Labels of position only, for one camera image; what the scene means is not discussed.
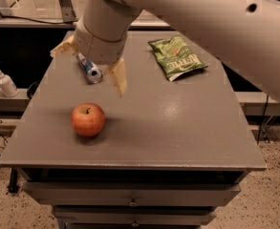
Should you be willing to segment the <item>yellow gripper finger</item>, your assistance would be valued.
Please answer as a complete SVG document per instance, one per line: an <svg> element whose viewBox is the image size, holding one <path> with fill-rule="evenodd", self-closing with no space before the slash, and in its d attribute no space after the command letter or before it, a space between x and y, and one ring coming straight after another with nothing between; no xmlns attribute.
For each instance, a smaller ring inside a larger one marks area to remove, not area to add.
<svg viewBox="0 0 280 229"><path fill-rule="evenodd" d="M55 58L57 54L64 54L69 52L71 55L77 54L77 46L75 44L74 37L71 35L67 39L63 40L55 48L50 51L50 56Z"/></svg>
<svg viewBox="0 0 280 229"><path fill-rule="evenodd" d="M107 67L107 81L116 88L120 97L123 97L127 91L126 67L123 58Z"/></svg>

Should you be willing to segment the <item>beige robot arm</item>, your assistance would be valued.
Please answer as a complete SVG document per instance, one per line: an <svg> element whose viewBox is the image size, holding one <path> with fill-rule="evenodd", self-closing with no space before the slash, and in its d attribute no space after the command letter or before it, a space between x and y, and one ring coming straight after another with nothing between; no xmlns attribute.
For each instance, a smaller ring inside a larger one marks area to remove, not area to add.
<svg viewBox="0 0 280 229"><path fill-rule="evenodd" d="M280 103L277 0L86 0L73 36L56 50L98 64L122 56L131 23L147 10Z"/></svg>

